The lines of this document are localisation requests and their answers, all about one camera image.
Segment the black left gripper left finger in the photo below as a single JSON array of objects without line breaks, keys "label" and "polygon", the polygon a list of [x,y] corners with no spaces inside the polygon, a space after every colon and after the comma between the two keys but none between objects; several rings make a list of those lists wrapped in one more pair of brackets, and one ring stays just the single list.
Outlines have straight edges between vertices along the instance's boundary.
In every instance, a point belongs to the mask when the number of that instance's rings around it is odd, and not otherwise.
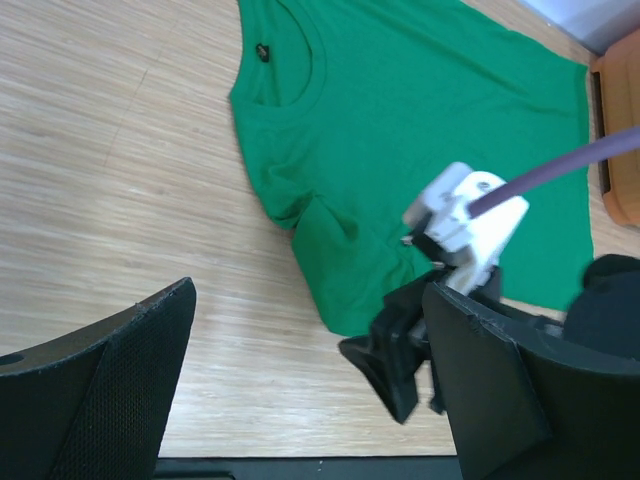
[{"label": "black left gripper left finger", "polygon": [[149,479],[196,309],[183,278],[1,358],[4,479]]}]

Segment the green t-shirt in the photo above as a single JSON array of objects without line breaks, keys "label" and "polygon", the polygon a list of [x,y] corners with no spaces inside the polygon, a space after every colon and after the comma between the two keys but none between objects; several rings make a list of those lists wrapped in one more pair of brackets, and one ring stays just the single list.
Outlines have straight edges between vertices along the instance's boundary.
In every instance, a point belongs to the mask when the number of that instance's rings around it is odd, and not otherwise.
[{"label": "green t-shirt", "polygon": [[402,214],[449,164],[512,179],[589,140],[587,69],[460,1],[243,1],[249,180],[326,327],[429,269]]}]

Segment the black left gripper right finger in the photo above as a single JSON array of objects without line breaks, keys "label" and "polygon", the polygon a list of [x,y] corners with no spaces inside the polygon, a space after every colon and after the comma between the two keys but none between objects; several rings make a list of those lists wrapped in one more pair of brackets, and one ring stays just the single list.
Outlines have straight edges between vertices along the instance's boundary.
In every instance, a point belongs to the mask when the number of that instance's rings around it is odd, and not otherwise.
[{"label": "black left gripper right finger", "polygon": [[464,478],[638,478],[638,362],[437,284],[426,288],[423,309]]}]

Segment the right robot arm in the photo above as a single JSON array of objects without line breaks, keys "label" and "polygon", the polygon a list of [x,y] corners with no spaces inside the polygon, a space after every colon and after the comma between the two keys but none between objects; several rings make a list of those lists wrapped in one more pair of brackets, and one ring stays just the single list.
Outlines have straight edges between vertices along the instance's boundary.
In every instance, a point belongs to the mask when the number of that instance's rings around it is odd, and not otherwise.
[{"label": "right robot arm", "polygon": [[[339,351],[366,378],[399,424],[418,404],[415,374],[423,363],[433,364],[422,307],[431,283],[452,273],[442,266],[388,293],[366,335],[341,341]],[[639,358],[639,261],[607,254],[584,271],[582,291],[563,320],[534,315],[501,301],[502,271],[495,267],[489,280],[470,297],[490,310],[570,343],[631,360]]]}]

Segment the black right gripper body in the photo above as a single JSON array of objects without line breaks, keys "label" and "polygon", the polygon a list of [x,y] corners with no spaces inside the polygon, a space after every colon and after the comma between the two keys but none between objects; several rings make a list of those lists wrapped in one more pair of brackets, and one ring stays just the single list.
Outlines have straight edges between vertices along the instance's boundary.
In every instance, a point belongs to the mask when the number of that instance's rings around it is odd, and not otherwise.
[{"label": "black right gripper body", "polygon": [[[445,271],[432,271],[423,277],[397,289],[385,299],[385,307],[371,324],[368,336],[358,336],[342,340],[339,343],[341,354],[361,373],[399,424],[404,424],[418,404],[415,373],[428,361],[431,364],[431,376],[434,394],[430,408],[444,414],[446,405],[442,385],[439,380],[431,344],[427,334],[427,324],[422,316],[421,298],[425,287],[435,280],[444,278]],[[494,268],[488,283],[472,292],[472,298],[478,300],[498,300],[501,289],[501,270]],[[489,345],[481,345],[471,339],[454,338],[453,349],[445,357],[450,363],[466,361],[470,372],[465,374],[465,385],[484,380],[489,386],[489,366],[497,359],[496,352]],[[503,412],[496,408],[481,412],[481,402],[476,401],[471,409],[486,424],[503,424]]]}]

